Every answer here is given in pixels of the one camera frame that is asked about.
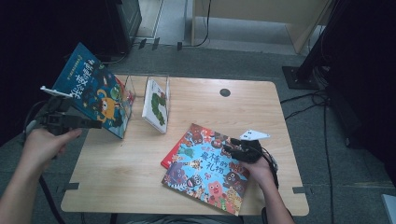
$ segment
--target gray carpet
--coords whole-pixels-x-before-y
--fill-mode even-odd
[[[128,57],[109,66],[115,74],[167,74],[172,77],[206,77],[266,80],[276,84],[280,100],[312,91],[289,90],[283,65],[299,66],[303,56],[277,55],[218,49],[159,46],[151,50],[133,48]],[[310,98],[282,105],[285,117],[312,105]],[[364,149],[344,144],[343,130],[330,107],[326,110],[327,143],[332,173],[334,223],[389,223],[381,194],[396,195],[382,162]],[[287,120],[301,178],[307,192],[310,212],[295,217],[296,223],[331,223],[331,188],[324,138],[324,110],[317,106]],[[55,203],[60,204],[61,189],[68,183],[84,134],[68,146],[67,153],[54,161],[44,174]],[[17,136],[0,148],[0,192],[3,192],[18,162],[21,144]],[[61,215],[66,223],[82,223],[80,214]],[[110,214],[85,214],[86,223],[109,223]],[[245,217],[247,224],[261,223],[259,217]],[[55,223],[44,194],[38,189],[33,223]]]

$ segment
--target table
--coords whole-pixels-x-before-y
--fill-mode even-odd
[[[141,118],[147,78],[130,78],[136,98],[125,138],[89,130],[70,179],[79,189],[66,191],[65,212],[224,215],[161,183],[161,160],[196,123],[236,138],[247,129],[271,134],[261,143],[278,162],[279,192],[294,216],[308,214],[305,194],[293,193],[303,185],[274,83],[170,77],[168,129],[161,134]],[[221,89],[231,95],[221,96]],[[240,215],[260,215],[265,201],[254,180],[245,195]]]
[[[196,17],[207,17],[210,0],[192,0],[191,44]],[[290,40],[300,53],[322,19],[330,16],[332,0],[213,0],[210,18],[286,23]]]

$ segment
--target book illustration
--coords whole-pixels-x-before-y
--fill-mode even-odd
[[[192,124],[166,156],[170,166],[162,183],[237,216],[249,172],[223,150],[225,144],[235,147],[227,135]]]
[[[166,133],[168,120],[166,98],[165,91],[161,86],[153,78],[149,77],[146,86],[142,118],[147,120],[161,133]]]
[[[52,88],[71,94],[77,110],[123,138],[134,95],[81,43]]]

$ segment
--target gray floor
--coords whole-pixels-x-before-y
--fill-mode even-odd
[[[189,12],[185,22],[182,10],[184,4],[185,0],[164,0],[155,32],[155,37],[161,39],[157,49],[152,50],[151,45],[143,49],[134,47],[125,59],[111,64],[109,68],[116,74],[272,81],[276,84],[280,100],[312,92],[290,90],[286,84],[281,67],[299,66],[304,61],[308,47],[301,55],[297,55],[283,24],[253,22],[249,30],[245,21],[213,19],[209,22],[210,43],[203,44],[201,48],[188,48],[191,29],[188,24],[191,19]],[[246,31],[230,35],[233,24]],[[216,33],[219,27],[215,25],[226,31]],[[204,33],[198,35],[197,43]],[[176,48],[179,41],[185,46],[181,51]],[[286,117],[312,104],[310,98],[304,98],[285,103],[282,109]],[[327,124],[328,151],[325,148],[324,120]],[[294,218],[296,223],[331,223],[331,181],[334,223],[389,223],[381,194],[396,195],[396,189],[389,181],[382,162],[367,150],[345,146],[343,130],[331,107],[326,108],[326,118],[324,108],[317,106],[288,119],[287,125],[310,207],[307,216]],[[64,196],[60,189],[68,183],[73,173],[85,134],[71,143],[67,153],[54,161],[44,174],[59,210]],[[0,150],[2,192],[21,153],[19,137],[3,145]],[[80,214],[61,211],[61,215],[66,223],[83,223]],[[110,218],[109,214],[89,213],[84,216],[86,223],[108,223]],[[245,221],[247,224],[261,223],[259,217],[245,217]],[[41,189],[38,189],[33,223],[55,223]]]

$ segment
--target wooden tabletop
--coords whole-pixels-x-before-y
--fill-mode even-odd
[[[309,212],[276,92],[267,81],[170,77],[170,112],[166,134],[141,118],[146,77],[130,77],[136,98],[124,139],[107,130],[89,130],[62,201],[65,212],[225,214],[161,183],[166,172],[161,160],[192,123],[238,138],[247,129],[268,133],[261,144],[275,158],[279,192],[294,216]],[[221,89],[231,92],[228,97]],[[260,215],[265,206],[262,191],[250,178],[240,215]]]

